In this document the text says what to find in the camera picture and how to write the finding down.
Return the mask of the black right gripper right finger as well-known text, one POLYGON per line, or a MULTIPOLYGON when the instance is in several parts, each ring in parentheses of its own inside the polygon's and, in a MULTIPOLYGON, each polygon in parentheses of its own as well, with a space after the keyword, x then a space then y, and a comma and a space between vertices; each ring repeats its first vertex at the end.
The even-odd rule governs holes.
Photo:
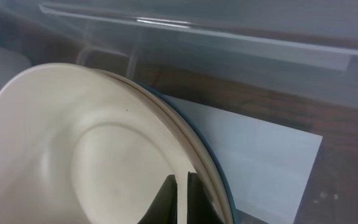
POLYGON ((223 224, 197 173, 188 173, 187 224, 223 224))

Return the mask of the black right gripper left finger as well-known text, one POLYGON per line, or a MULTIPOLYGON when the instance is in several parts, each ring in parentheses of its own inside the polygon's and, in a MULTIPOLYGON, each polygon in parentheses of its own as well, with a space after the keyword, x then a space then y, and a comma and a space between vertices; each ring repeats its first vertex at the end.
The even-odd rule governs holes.
POLYGON ((168 175, 138 224, 177 224, 177 199, 176 178, 168 175))

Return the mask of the beige plate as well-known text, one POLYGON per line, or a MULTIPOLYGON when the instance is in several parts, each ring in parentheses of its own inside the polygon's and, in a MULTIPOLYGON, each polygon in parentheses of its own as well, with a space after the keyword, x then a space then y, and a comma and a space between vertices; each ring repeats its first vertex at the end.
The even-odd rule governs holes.
POLYGON ((29 68, 0 91, 0 223, 138 223, 168 175, 187 223, 192 149, 120 80, 64 63, 29 68))
POLYGON ((135 82, 112 72, 107 72, 104 70, 100 70, 99 72, 109 77, 120 80, 126 85, 129 85, 137 91, 141 92, 146 98, 153 101, 153 103, 157 107, 163 110, 164 113, 170 117, 170 119, 175 123, 175 125, 179 128, 182 134, 184 134, 187 141, 189 141, 189 143, 191 144, 193 148, 192 151, 197 154, 198 161, 196 162, 196 171, 204 185, 206 194, 210 202, 212 203, 216 213, 223 221, 223 223, 234 224, 232 221, 232 215, 230 213, 229 202, 224 190, 224 186, 221 182, 219 173, 214 165, 214 162, 211 159, 204 144, 201 142, 200 138, 193 131, 193 129, 188 125, 188 123, 175 110, 173 110, 169 105, 164 103, 159 97, 147 91, 145 88, 142 88, 135 82))

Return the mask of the blue plate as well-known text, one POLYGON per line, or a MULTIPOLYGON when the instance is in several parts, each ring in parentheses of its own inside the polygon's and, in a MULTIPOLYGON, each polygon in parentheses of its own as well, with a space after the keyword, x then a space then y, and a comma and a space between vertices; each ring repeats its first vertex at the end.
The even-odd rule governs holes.
POLYGON ((187 123, 188 125, 193 129, 193 131, 198 135, 198 137, 200 138, 201 142, 204 144, 206 150, 208 151, 211 159, 214 162, 214 165, 219 173, 221 182, 223 183, 224 186, 224 190, 229 202, 229 208, 230 208, 230 213, 232 215, 232 221, 234 224, 239 224, 239 220, 237 218, 237 214, 236 214, 236 207, 235 207, 235 203, 234 203, 234 198, 232 196, 232 192, 229 186, 229 183, 227 181, 227 178, 225 176, 225 173, 223 171, 223 168, 221 167, 218 158, 216 157, 213 148, 210 146, 208 140, 205 138, 205 136, 203 135, 203 133, 198 129, 197 125, 194 123, 194 119, 190 118, 188 116, 188 113, 185 113, 183 110, 181 110, 178 105, 176 103, 174 103, 172 100, 170 100, 168 98, 168 96, 163 95, 161 92, 153 89, 152 87, 140 83, 140 82, 135 82, 136 84, 140 85, 142 88, 145 88, 147 91, 153 93, 155 96, 159 97, 164 103, 166 103, 167 105, 169 105, 173 110, 175 110, 187 123))

